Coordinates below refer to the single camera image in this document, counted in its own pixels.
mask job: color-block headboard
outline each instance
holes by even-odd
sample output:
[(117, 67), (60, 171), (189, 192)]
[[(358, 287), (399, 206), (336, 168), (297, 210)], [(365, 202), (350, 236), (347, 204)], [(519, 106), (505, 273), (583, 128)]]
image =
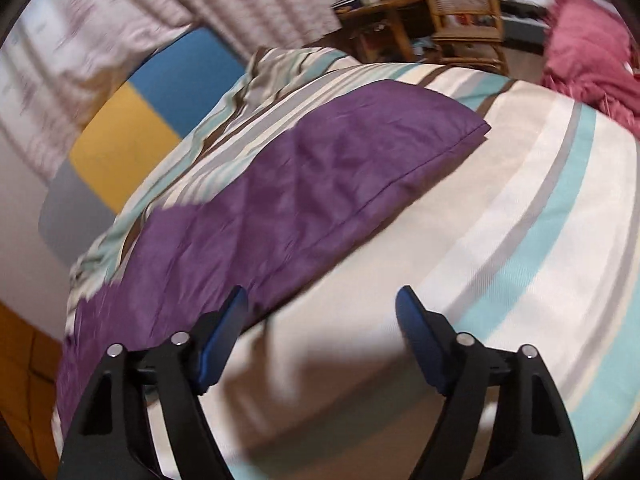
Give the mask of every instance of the color-block headboard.
[(50, 183), (38, 228), (54, 254), (71, 266), (243, 73), (204, 28), (141, 66), (87, 125)]

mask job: striped bed sheet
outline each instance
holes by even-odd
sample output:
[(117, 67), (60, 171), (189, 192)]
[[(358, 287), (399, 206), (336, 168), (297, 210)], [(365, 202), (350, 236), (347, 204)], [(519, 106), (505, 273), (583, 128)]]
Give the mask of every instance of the striped bed sheet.
[[(156, 207), (212, 200), (307, 111), (374, 80), (420, 84), (492, 126), (452, 174), (238, 341), (202, 398), (237, 479), (408, 478), (442, 399), (402, 341), (394, 297), (488, 346), (538, 347), (589, 476), (640, 411), (640, 171), (635, 139), (542, 87), (465, 68), (357, 64), (331, 49), (270, 50), (147, 177), (74, 268), (74, 309), (126, 272)], [(478, 467), (490, 433), (483, 417)], [(178, 478), (149, 408), (166, 475)]]

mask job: purple fabric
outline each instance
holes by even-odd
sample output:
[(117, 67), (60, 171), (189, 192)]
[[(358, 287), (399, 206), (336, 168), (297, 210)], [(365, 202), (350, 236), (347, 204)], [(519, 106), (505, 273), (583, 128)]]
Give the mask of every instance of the purple fabric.
[(383, 80), (305, 115), (211, 202), (152, 213), (122, 281), (78, 306), (57, 382), (63, 432), (108, 345), (158, 345), (234, 285), (248, 290), (255, 322), (453, 170), (489, 129), (444, 95)]

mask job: curtain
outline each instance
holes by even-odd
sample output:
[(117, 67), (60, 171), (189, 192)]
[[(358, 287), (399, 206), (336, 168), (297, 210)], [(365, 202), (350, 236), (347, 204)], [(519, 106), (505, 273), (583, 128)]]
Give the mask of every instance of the curtain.
[(136, 67), (201, 24), (244, 58), (339, 28), (326, 0), (32, 0), (0, 49), (0, 134), (48, 182)]

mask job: red object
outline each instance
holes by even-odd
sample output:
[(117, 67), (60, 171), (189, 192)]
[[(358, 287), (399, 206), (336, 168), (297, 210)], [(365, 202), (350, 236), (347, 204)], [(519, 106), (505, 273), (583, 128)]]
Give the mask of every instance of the red object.
[(593, 0), (555, 0), (549, 10), (541, 84), (588, 104), (640, 139), (640, 82), (625, 68), (631, 37)]

